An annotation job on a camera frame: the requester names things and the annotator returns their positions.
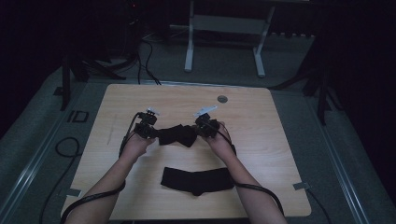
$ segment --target cable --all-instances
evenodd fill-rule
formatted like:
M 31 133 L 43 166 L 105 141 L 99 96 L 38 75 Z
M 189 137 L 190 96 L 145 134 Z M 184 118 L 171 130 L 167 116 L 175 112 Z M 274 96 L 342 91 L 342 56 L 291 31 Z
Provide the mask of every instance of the cable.
M 226 141 L 228 142 L 228 144 L 230 144 L 230 147 L 233 149 L 233 152 L 234 152 L 235 155 L 236 155 L 235 147 L 234 147 L 234 145 L 233 145 L 231 139 L 227 138 L 223 133 L 221 133 L 218 129 L 216 129 L 216 128 L 213 127 L 212 125 L 210 125 L 210 124 L 208 124 L 208 123 L 206 123 L 206 122 L 203 122 L 203 124 L 204 124 L 204 125 L 207 125 L 209 128 L 211 128 L 212 130 L 214 130 L 214 131 L 216 131 L 217 133 L 219 133 L 219 134 L 224 138 L 224 140 L 226 140 Z M 241 183 L 238 183 L 238 182 L 234 181 L 232 178 L 231 178 L 231 180 L 232 180 L 233 183 L 234 183 L 237 187 L 239 187 L 239 188 L 254 189 L 254 190 L 258 190 L 258 191 L 267 193 L 268 195 L 270 195 L 270 196 L 274 199 L 274 201 L 276 202 L 276 205 L 277 205 L 277 207 L 279 208 L 280 212 L 282 213 L 283 216 L 285 216 L 285 213 L 284 213 L 284 211 L 283 211 L 283 207 L 282 207 L 282 204 L 281 204 L 280 200 L 277 198 L 277 196 L 276 196 L 271 190 L 266 189 L 266 188 L 264 188 L 264 187 L 262 187 L 262 186 L 256 186 L 256 185 L 250 185 L 250 184 L 241 184 Z
M 120 154 L 122 153 L 126 143 L 129 141 L 129 139 L 131 139 L 131 137 L 134 136 L 134 133 L 131 136 L 129 136 L 129 135 L 131 133 L 132 127 L 134 126 L 134 121 L 135 121 L 135 119 L 137 118 L 138 115 L 139 115 L 139 113 L 134 115 L 134 118 L 132 119 L 131 124 L 129 125 L 128 131 L 127 131 L 127 133 L 125 134 L 125 136 L 124 136 L 124 138 L 122 140 L 121 147 L 120 147 Z M 66 208 L 66 210 L 64 210 L 64 213 L 62 214 L 61 223 L 65 223 L 66 222 L 67 217 L 69 216 L 70 212 L 73 211 L 73 209 L 75 209 L 76 207 L 78 207 L 78 206 L 80 206 L 80 205 L 82 205 L 84 203 L 89 203 L 89 202 L 92 202 L 94 200 L 98 200 L 98 199 L 101 199 L 101 198 L 105 198 L 105 197 L 108 197 L 108 196 L 115 195 L 115 194 L 121 192 L 124 188 L 125 188 L 125 181 L 123 181 L 121 186 L 119 186 L 117 189 L 113 189 L 113 190 L 106 191 L 106 192 L 103 192 L 103 193 L 97 193 L 97 194 L 89 195 L 89 196 L 86 196 L 86 197 L 84 197 L 84 198 L 82 198 L 82 199 L 70 204 Z
M 70 204 L 66 208 L 66 210 L 64 210 L 64 213 L 62 214 L 61 224 L 66 222 L 66 219 L 69 216 L 70 212 L 73 211 L 73 209 L 75 209 L 76 207 L 78 207 L 78 206 L 80 206 L 80 205 L 82 205 L 84 203 L 89 203 L 89 202 L 92 202 L 94 200 L 98 200 L 98 199 L 105 198 L 105 197 L 108 197 L 108 196 L 111 196 L 111 195 L 115 195 L 115 194 L 121 192 L 124 188 L 125 188 L 125 181 L 123 181 L 121 186 L 119 188 L 117 188 L 117 189 L 113 189 L 113 190 L 110 190 L 110 191 L 107 191 L 107 192 L 103 192 L 103 193 L 93 194 L 93 195 L 84 197 L 84 198 L 82 198 L 82 199 Z
M 66 141 L 66 140 L 73 140 L 76 142 L 76 152 L 74 155 L 66 155 L 63 154 L 60 150 L 59 150 L 59 145 Z M 56 153 L 62 157 L 66 157 L 66 158 L 72 158 L 72 160 L 69 162 L 69 165 L 67 166 L 67 168 L 64 170 L 64 173 L 61 175 L 61 177 L 59 177 L 58 181 L 56 182 L 55 186 L 52 188 L 52 190 L 49 193 L 49 196 L 47 197 L 46 201 L 44 202 L 43 207 L 41 208 L 41 212 L 40 212 L 40 217 L 39 217 L 39 223 L 43 223 L 43 217 L 44 217 L 44 212 L 46 210 L 46 207 L 50 201 L 50 197 L 52 196 L 53 192 L 56 190 L 56 188 L 58 188 L 58 185 L 61 183 L 61 181 L 64 179 L 64 176 L 67 174 L 67 172 L 70 170 L 72 164 L 74 163 L 75 159 L 79 156 L 81 156 L 82 154 L 79 153 L 79 142 L 77 140 L 77 138 L 74 137 L 66 137 L 64 139 L 62 139 L 61 141 L 59 141 L 56 146 L 55 146 L 55 150 Z
M 327 218 L 327 221 L 329 222 L 329 224 L 332 224 L 332 221 L 330 220 L 330 216 L 327 213 L 326 209 L 324 208 L 323 204 L 321 204 L 321 202 L 318 200 L 318 198 L 314 195 L 314 193 L 310 190 L 310 189 L 305 189 L 306 192 L 308 192 L 312 198 L 314 198 L 314 200 L 317 202 L 317 204 L 319 205 L 319 207 L 321 208 L 321 210 L 323 211 L 324 215 Z
M 146 60 L 146 66 L 145 66 L 146 72 L 147 72 L 148 75 L 155 81 L 155 83 L 156 83 L 157 85 L 161 85 L 160 80 L 159 80 L 158 78 L 156 78 L 156 77 L 149 71 L 149 59 L 150 59 L 151 54 L 152 54 L 152 45 L 151 45 L 148 41 L 143 40 L 143 39 L 142 39 L 142 42 L 145 43 L 145 44 L 147 44 L 147 45 L 149 45 L 149 47 L 150 47 L 148 59 Z
M 142 61 L 140 59 L 139 53 L 137 53 L 137 61 L 139 62 L 139 70 L 137 71 L 137 83 L 140 85 L 140 72 L 142 70 Z

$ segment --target dark background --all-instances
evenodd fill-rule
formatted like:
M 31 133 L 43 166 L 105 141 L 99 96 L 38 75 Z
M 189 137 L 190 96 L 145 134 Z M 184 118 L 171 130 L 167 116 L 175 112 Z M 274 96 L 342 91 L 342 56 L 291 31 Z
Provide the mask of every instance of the dark background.
M 93 59 L 108 60 L 125 35 L 141 29 L 124 28 L 139 19 L 166 38 L 168 25 L 188 22 L 189 1 L 10 1 L 0 6 L 1 130 L 7 131 L 42 82 L 61 65 L 67 45 L 73 43 Z M 233 1 L 201 1 L 204 13 L 264 17 L 268 3 L 253 7 Z M 314 35 L 300 73 L 324 66 L 331 86 L 354 125 L 391 199 L 396 202 L 394 118 L 396 95 L 396 10 L 390 1 L 311 1 L 277 4 L 271 35 Z

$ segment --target wire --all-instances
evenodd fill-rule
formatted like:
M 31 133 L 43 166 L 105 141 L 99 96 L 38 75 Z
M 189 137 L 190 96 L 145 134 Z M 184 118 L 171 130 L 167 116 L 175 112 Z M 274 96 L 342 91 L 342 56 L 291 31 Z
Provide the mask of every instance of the wire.
M 149 45 L 149 47 L 150 47 L 149 55 L 148 55 L 148 58 L 147 58 L 147 60 L 146 60 L 146 66 L 145 66 L 144 68 L 146 68 L 146 72 L 147 72 L 148 75 L 155 81 L 155 83 L 156 83 L 157 85 L 161 85 L 160 80 L 159 80 L 158 78 L 156 78 L 156 77 L 149 71 L 149 59 L 150 59 L 151 54 L 152 54 L 152 45 L 151 45 L 148 41 L 143 40 L 143 39 L 142 39 L 142 42 L 145 43 L 145 44 L 147 44 L 147 45 Z
M 66 155 L 63 154 L 60 150 L 59 150 L 59 145 L 66 141 L 66 140 L 73 140 L 76 143 L 76 152 L 74 155 Z M 64 139 L 62 139 L 61 141 L 59 141 L 56 146 L 55 146 L 55 151 L 58 155 L 60 155 L 61 157 L 66 157 L 66 158 L 72 158 L 72 160 L 69 162 L 69 165 L 67 166 L 67 168 L 64 170 L 64 173 L 61 175 L 61 177 L 59 177 L 58 181 L 56 182 L 56 184 L 53 186 L 52 190 L 49 193 L 49 196 L 47 197 L 46 201 L 44 202 L 43 207 L 41 208 L 41 212 L 40 212 L 40 217 L 39 217 L 39 223 L 43 223 L 43 218 L 44 218 L 44 212 L 47 208 L 47 205 L 50 201 L 50 198 L 53 194 L 53 192 L 58 188 L 58 185 L 61 183 L 61 181 L 64 179 L 64 176 L 67 174 L 67 172 L 70 170 L 71 166 L 73 165 L 75 159 L 79 156 L 81 156 L 82 154 L 79 153 L 79 142 L 77 140 L 77 138 L 74 137 L 66 137 Z
M 98 200 L 98 199 L 105 198 L 105 197 L 108 197 L 108 196 L 111 196 L 111 195 L 115 195 L 115 194 L 121 192 L 124 188 L 125 188 L 125 180 L 122 182 L 121 186 L 119 188 L 117 188 L 117 189 L 113 189 L 113 190 L 106 191 L 106 192 L 103 192 L 103 193 L 97 193 L 97 194 L 89 195 L 87 197 L 84 197 L 84 198 L 82 198 L 82 199 L 70 204 L 70 206 L 68 206 L 66 208 L 66 210 L 64 210 L 64 213 L 62 214 L 61 224 L 66 222 L 67 217 L 69 216 L 70 212 L 73 211 L 73 209 L 75 209 L 76 207 L 78 207 L 78 206 L 80 206 L 80 205 L 82 205 L 84 203 L 89 203 L 89 202 L 92 202 L 94 200 Z
M 203 122 L 203 124 L 207 125 L 209 128 L 211 128 L 212 130 L 214 130 L 217 133 L 219 133 L 224 138 L 224 140 L 226 140 L 228 142 L 228 144 L 230 144 L 230 147 L 233 149 L 233 152 L 235 152 L 235 155 L 236 155 L 235 147 L 234 147 L 231 139 L 227 138 L 223 133 L 221 133 L 218 129 L 216 129 L 212 125 L 210 125 L 210 124 L 208 124 L 206 122 Z M 277 198 L 277 196 L 271 190 L 266 189 L 266 188 L 264 188 L 262 186 L 256 186 L 256 185 L 250 185 L 250 184 L 241 184 L 241 183 L 238 183 L 238 182 L 234 181 L 232 178 L 231 178 L 231 180 L 239 188 L 254 189 L 254 190 L 258 190 L 258 191 L 267 193 L 268 195 L 270 195 L 274 199 L 274 201 L 276 202 L 276 205 L 279 208 L 280 212 L 282 213 L 283 216 L 285 216 L 285 213 L 284 213 L 283 207 L 282 207 L 282 203 L 280 202 L 280 200 Z
M 330 220 L 330 216 L 327 213 L 326 209 L 324 208 L 323 204 L 321 204 L 321 202 L 318 200 L 318 198 L 314 195 L 314 193 L 310 190 L 310 189 L 305 189 L 306 192 L 308 192 L 312 198 L 314 198 L 314 200 L 317 202 L 317 204 L 319 205 L 319 207 L 321 208 L 321 210 L 323 211 L 324 215 L 327 218 L 327 221 L 329 222 L 329 224 L 332 224 L 332 221 Z
M 129 125 L 128 131 L 127 131 L 127 133 L 125 134 L 125 136 L 124 136 L 124 138 L 122 140 L 121 147 L 120 147 L 120 154 L 122 153 L 126 143 L 132 138 L 132 136 L 134 136 L 134 133 L 131 134 L 131 136 L 129 136 L 129 135 L 131 133 L 132 127 L 134 126 L 134 121 L 135 121 L 135 119 L 137 118 L 138 115 L 139 115 L 139 113 L 136 113 L 134 115 L 134 118 L 132 119 L 131 124 Z M 110 191 L 89 195 L 89 196 L 86 196 L 86 197 L 84 197 L 84 198 L 82 198 L 82 199 L 70 204 L 66 208 L 66 210 L 64 210 L 64 213 L 62 214 L 61 223 L 65 223 L 66 222 L 67 217 L 69 216 L 70 212 L 73 211 L 73 209 L 75 209 L 76 207 L 78 207 L 78 206 L 80 206 L 80 205 L 82 205 L 84 203 L 89 203 L 89 202 L 92 202 L 94 200 L 98 200 L 98 199 L 101 199 L 101 198 L 105 198 L 105 197 L 108 197 L 108 196 L 115 195 L 115 194 L 121 192 L 124 188 L 125 188 L 125 181 L 123 181 L 121 186 L 119 186 L 117 189 L 113 189 L 113 190 L 110 190 Z
M 140 59 L 139 53 L 137 53 L 137 61 L 139 62 L 139 70 L 137 71 L 137 83 L 140 85 L 140 73 L 142 70 L 142 60 Z

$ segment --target black cloth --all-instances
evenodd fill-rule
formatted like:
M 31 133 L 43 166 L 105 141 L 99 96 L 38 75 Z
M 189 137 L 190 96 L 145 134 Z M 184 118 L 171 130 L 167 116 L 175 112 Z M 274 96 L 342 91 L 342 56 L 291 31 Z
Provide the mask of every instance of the black cloth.
M 174 168 L 163 169 L 161 185 L 170 189 L 187 191 L 194 196 L 233 188 L 233 181 L 227 168 L 201 172 L 187 172 Z
M 158 130 L 160 146 L 169 145 L 174 142 L 179 142 L 185 147 L 191 147 L 197 139 L 195 130 L 189 126 L 183 126 L 181 124 L 168 128 Z

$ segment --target wooden table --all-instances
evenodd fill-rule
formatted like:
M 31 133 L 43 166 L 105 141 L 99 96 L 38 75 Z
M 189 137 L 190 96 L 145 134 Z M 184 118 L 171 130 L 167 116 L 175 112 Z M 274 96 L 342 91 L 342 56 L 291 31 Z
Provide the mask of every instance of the wooden table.
M 220 95 L 226 96 L 228 102 L 220 103 Z M 192 125 L 193 114 L 210 105 L 218 106 L 209 115 L 225 122 L 238 158 L 264 187 L 279 197 L 285 215 L 308 216 L 311 207 L 305 191 L 293 187 L 301 178 L 271 93 L 259 88 L 109 85 L 71 189 L 80 189 L 83 195 L 105 174 L 117 160 L 122 137 L 137 112 L 155 108 L 161 115 L 157 116 L 154 127 L 165 129 L 178 124 Z M 224 167 L 224 164 L 201 137 L 190 148 L 179 143 L 159 146 L 157 140 L 128 175 L 111 219 L 247 216 L 235 189 L 195 197 L 162 186 L 165 166 L 195 172 Z M 77 199 L 68 196 L 64 209 Z

